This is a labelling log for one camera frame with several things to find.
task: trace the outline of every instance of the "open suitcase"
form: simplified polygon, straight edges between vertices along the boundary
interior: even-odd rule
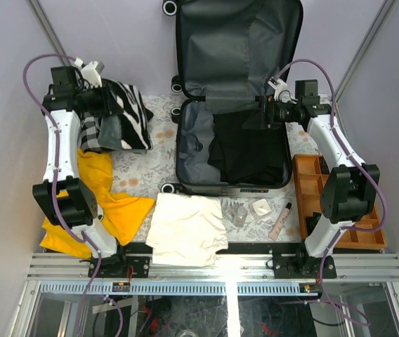
[[[272,185],[230,185],[207,162],[213,115],[257,109],[264,95],[273,94],[265,89],[266,81],[292,61],[302,18],[299,0],[178,0],[178,80],[188,97],[176,138],[176,175],[183,192],[271,197],[290,181],[285,124],[273,144],[282,160],[282,178]]]

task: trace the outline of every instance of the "wooden tray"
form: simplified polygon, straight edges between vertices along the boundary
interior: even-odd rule
[[[296,154],[293,158],[293,174],[295,181],[296,200],[298,204],[299,229],[301,238],[307,236],[306,218],[312,214],[321,213],[320,195],[329,177],[322,156],[316,154]],[[373,228],[379,225],[377,208],[355,224],[356,227]],[[347,230],[337,243],[337,248],[350,249],[382,249],[387,246],[384,231],[358,232]]]

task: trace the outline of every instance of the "floral tablecloth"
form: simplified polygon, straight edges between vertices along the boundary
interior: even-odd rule
[[[114,165],[112,192],[127,192],[137,197],[156,199],[157,193],[164,183],[177,182],[175,174],[177,125],[171,121],[170,111],[173,107],[180,107],[185,97],[181,95],[144,96],[143,100],[146,107],[155,113],[149,123],[154,149],[148,151],[147,154],[118,151],[112,153]],[[287,131],[292,158],[297,153],[318,153],[317,145],[301,126],[295,123],[287,124]],[[221,198],[223,220],[228,231],[229,242],[273,242],[268,238],[268,233],[287,202],[292,203],[292,212],[277,240],[279,242],[301,241],[293,178],[286,187],[277,190],[275,197],[267,200],[271,209],[274,210],[272,216],[256,223],[249,214],[246,224],[237,228],[233,225],[235,209],[241,205],[248,208],[256,199]],[[134,241],[145,241],[150,229],[151,216],[152,212],[143,222]]]

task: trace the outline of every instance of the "white cloth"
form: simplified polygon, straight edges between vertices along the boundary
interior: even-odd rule
[[[215,253],[228,248],[220,200],[159,193],[146,244],[156,264],[213,265]]]

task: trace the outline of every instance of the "clear bottle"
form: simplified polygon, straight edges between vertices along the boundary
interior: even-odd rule
[[[234,214],[234,226],[235,227],[243,227],[244,223],[247,221],[248,210],[240,206]]]

